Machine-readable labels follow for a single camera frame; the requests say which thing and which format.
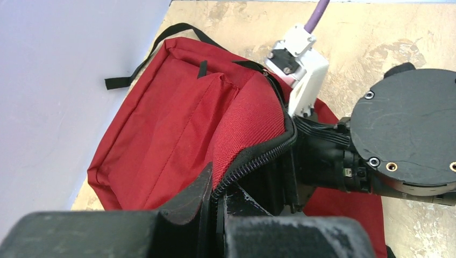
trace worn table surface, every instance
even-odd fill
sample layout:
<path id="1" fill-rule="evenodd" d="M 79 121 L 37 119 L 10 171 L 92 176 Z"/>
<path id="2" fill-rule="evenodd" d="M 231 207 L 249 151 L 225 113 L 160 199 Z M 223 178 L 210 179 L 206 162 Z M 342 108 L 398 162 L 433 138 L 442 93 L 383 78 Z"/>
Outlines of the worn table surface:
<path id="1" fill-rule="evenodd" d="M 174 1 L 160 27 L 187 22 L 246 58 L 263 57 L 316 3 Z M 338 117 L 391 66 L 456 70 L 456 5 L 331 3 L 314 31 L 330 61 L 319 97 Z M 192 33 L 183 33 L 194 37 Z M 398 257 L 454 257 L 456 208 L 384 198 L 386 241 Z M 102 209 L 83 185 L 73 210 Z"/>

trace red fabric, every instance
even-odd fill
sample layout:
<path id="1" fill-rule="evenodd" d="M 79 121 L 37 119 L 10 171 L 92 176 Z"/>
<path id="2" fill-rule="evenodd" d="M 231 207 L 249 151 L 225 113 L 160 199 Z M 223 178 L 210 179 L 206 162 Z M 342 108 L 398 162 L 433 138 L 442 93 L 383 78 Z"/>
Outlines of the red fabric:
<path id="1" fill-rule="evenodd" d="M 208 61 L 207 76 L 196 78 Z M 106 210 L 154 209 L 187 187 L 212 162 L 215 187 L 241 150 L 284 133 L 273 89 L 245 60 L 188 39 L 166 40 L 101 140 L 88 181 Z M 291 89 L 277 78 L 288 96 Z M 320 100 L 322 122 L 337 121 Z M 309 216 L 361 223 L 378 257 L 386 257 L 381 199 L 317 189 Z"/>

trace white wall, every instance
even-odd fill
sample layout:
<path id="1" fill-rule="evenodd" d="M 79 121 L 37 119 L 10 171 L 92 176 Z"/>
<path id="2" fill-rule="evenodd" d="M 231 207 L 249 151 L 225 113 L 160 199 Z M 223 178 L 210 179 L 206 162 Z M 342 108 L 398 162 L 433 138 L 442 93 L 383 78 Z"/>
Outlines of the white wall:
<path id="1" fill-rule="evenodd" d="M 70 208 L 169 0 L 0 0 L 0 241 Z"/>

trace gold screw hole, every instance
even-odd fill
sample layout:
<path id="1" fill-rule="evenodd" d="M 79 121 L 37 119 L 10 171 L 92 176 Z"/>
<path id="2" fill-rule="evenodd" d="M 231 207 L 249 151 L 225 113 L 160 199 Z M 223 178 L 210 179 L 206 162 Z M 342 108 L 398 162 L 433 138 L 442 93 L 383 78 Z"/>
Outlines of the gold screw hole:
<path id="1" fill-rule="evenodd" d="M 456 162 L 450 164 L 450 169 L 456 173 Z"/>
<path id="2" fill-rule="evenodd" d="M 389 162 L 388 164 L 386 164 L 386 169 L 388 171 L 394 172 L 397 170 L 397 164 L 393 163 L 393 162 Z"/>

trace red bag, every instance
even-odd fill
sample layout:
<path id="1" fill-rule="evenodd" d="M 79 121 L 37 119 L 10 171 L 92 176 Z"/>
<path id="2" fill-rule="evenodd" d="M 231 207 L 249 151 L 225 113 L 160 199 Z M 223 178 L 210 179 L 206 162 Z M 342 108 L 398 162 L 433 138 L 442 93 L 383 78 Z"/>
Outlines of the red bag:
<path id="1" fill-rule="evenodd" d="M 291 88 L 200 30 L 171 26 L 157 38 L 151 56 L 159 42 L 188 29 L 201 41 L 164 41 L 99 144 L 88 181 L 106 210 L 155 209 L 207 167 L 216 195 L 290 150 L 296 139 L 284 109 Z M 108 89 L 128 87 L 151 56 L 131 77 L 107 79 Z M 315 109 L 322 122 L 337 122 L 320 100 Z M 377 255 L 386 257 L 379 196 L 317 189 L 305 212 L 358 220 Z"/>

